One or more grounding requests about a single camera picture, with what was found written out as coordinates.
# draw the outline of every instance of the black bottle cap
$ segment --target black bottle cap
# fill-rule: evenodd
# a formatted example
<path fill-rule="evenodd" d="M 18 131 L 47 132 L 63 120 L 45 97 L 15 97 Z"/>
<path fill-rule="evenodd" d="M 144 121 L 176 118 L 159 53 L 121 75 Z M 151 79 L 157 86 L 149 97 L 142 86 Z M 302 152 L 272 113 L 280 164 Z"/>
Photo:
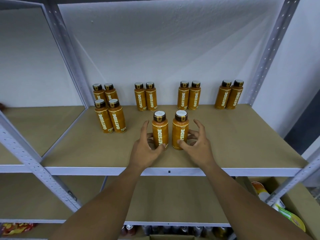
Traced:
<path fill-rule="evenodd" d="M 94 106 L 99 109 L 99 108 L 103 108 L 106 106 L 106 102 L 103 99 L 98 99 L 96 101 L 94 101 Z"/>
<path fill-rule="evenodd" d="M 120 106 L 119 100 L 116 99 L 116 98 L 110 99 L 110 100 L 108 101 L 108 104 L 109 104 L 109 107 L 110 107 L 110 108 L 117 108 L 117 107 Z"/>
<path fill-rule="evenodd" d="M 99 91 L 99 90 L 102 90 L 102 85 L 101 83 L 95 83 L 94 85 L 92 85 L 93 89 L 95 91 Z"/>
<path fill-rule="evenodd" d="M 154 88 L 154 87 L 155 87 L 155 83 L 153 81 L 149 81 L 149 82 L 146 83 L 146 88 L 151 89 L 151 88 Z"/>
<path fill-rule="evenodd" d="M 111 90 L 111 89 L 113 89 L 113 84 L 112 83 L 106 83 L 106 84 L 104 84 L 104 88 L 106 90 Z"/>
<path fill-rule="evenodd" d="M 176 112 L 176 114 L 174 115 L 174 117 L 175 117 L 175 119 L 177 121 L 183 122 L 183 121 L 186 121 L 188 119 L 188 113 L 186 111 L 184 111 L 184 110 L 178 110 Z"/>
<path fill-rule="evenodd" d="M 153 114 L 153 120 L 162 122 L 166 120 L 166 113 L 164 111 L 155 111 Z"/>
<path fill-rule="evenodd" d="M 196 81 L 196 80 L 192 81 L 191 86 L 194 87 L 194 88 L 200 87 L 200 81 Z"/>
<path fill-rule="evenodd" d="M 242 80 L 234 80 L 234 83 L 233 85 L 236 86 L 236 87 L 242 87 L 243 86 L 243 81 Z"/>
<path fill-rule="evenodd" d="M 232 84 L 232 81 L 223 80 L 221 85 L 222 85 L 223 87 L 230 87 L 231 84 Z"/>
<path fill-rule="evenodd" d="M 142 89 L 143 88 L 143 83 L 142 82 L 136 82 L 135 84 L 134 84 L 134 87 L 136 88 L 136 89 Z"/>
<path fill-rule="evenodd" d="M 182 87 L 182 88 L 187 88 L 187 87 L 189 87 L 189 82 L 188 82 L 188 81 L 181 81 L 181 82 L 180 82 L 180 87 Z"/>

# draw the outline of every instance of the hand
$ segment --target hand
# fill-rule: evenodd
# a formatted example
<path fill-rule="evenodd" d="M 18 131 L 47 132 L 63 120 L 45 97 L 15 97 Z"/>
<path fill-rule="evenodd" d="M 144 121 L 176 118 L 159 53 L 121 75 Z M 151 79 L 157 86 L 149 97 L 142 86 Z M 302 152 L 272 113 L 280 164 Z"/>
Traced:
<path fill-rule="evenodd" d="M 188 139 L 196 139 L 197 141 L 191 142 L 190 145 L 183 140 L 178 140 L 180 147 L 185 150 L 192 161 L 197 164 L 202 170 L 208 166 L 216 165 L 214 156 L 212 154 L 210 141 L 206 137 L 205 127 L 200 121 L 194 119 L 195 124 L 198 126 L 199 131 L 188 130 Z"/>
<path fill-rule="evenodd" d="M 151 139 L 153 133 L 147 133 L 148 124 L 148 120 L 143 123 L 140 138 L 133 144 L 128 165 L 128 167 L 137 167 L 141 173 L 152 165 L 166 147 L 165 144 L 161 144 L 155 150 L 150 148 L 148 143 L 153 143 L 153 139 Z"/>

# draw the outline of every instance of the left hand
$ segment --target left hand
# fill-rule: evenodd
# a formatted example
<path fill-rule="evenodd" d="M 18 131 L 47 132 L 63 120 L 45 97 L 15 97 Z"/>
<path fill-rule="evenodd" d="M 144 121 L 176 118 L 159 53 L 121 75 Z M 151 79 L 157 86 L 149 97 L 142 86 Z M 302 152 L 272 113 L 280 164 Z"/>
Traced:
<path fill-rule="evenodd" d="M 130 161 L 128 167 L 136 167 L 143 172 L 146 168 L 150 167 L 152 163 L 158 158 L 158 156 L 165 149 L 166 145 L 161 144 L 157 149 L 152 150 L 148 143 L 153 143 L 150 139 L 153 137 L 153 133 L 147 133 L 149 121 L 145 121 L 141 128 L 140 138 L 134 142 L 130 155 Z"/>

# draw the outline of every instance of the right hand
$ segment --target right hand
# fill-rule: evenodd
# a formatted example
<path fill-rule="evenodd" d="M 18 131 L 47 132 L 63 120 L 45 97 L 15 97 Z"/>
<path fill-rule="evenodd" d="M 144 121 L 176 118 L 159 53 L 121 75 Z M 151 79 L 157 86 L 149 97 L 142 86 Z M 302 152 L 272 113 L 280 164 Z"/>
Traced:
<path fill-rule="evenodd" d="M 197 164 L 202 170 L 208 166 L 215 165 L 214 156 L 212 154 L 210 141 L 206 137 L 205 127 L 200 121 L 194 119 L 195 124 L 198 126 L 199 131 L 188 130 L 188 139 L 196 139 L 197 141 L 191 142 L 190 145 L 183 140 L 177 140 L 180 147 L 185 150 L 192 161 Z"/>

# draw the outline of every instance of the finger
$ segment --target finger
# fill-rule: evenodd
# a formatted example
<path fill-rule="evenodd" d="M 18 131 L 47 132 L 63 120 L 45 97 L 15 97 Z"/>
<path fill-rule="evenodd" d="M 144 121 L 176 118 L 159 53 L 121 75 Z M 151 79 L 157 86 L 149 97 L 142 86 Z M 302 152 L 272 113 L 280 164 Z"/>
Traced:
<path fill-rule="evenodd" d="M 147 128 L 148 128 L 149 120 L 146 120 L 142 127 L 141 127 L 141 133 L 140 133 L 140 139 L 146 140 L 147 139 Z"/>
<path fill-rule="evenodd" d="M 153 137 L 153 133 L 152 133 L 152 132 L 151 132 L 151 133 L 147 133 L 147 134 L 146 134 L 146 137 L 147 137 L 147 138 Z"/>
<path fill-rule="evenodd" d="M 157 149 L 154 150 L 154 153 L 158 157 L 164 151 L 165 148 L 166 148 L 166 144 L 162 143 L 157 147 Z"/>
<path fill-rule="evenodd" d="M 199 128 L 199 136 L 206 136 L 206 130 L 203 124 L 201 124 L 200 121 L 194 119 L 193 120 L 195 122 L 195 124 L 198 126 Z"/>
<path fill-rule="evenodd" d="M 193 129 L 188 130 L 188 134 L 194 135 L 196 137 L 195 139 L 199 137 L 199 132 Z"/>
<path fill-rule="evenodd" d="M 188 150 L 190 149 L 190 145 L 188 145 L 187 143 L 185 143 L 183 140 L 177 140 L 177 143 L 179 144 L 179 146 L 185 150 L 186 152 L 188 152 Z"/>
<path fill-rule="evenodd" d="M 196 137 L 195 135 L 188 135 L 188 140 L 190 139 L 198 139 L 198 137 Z"/>

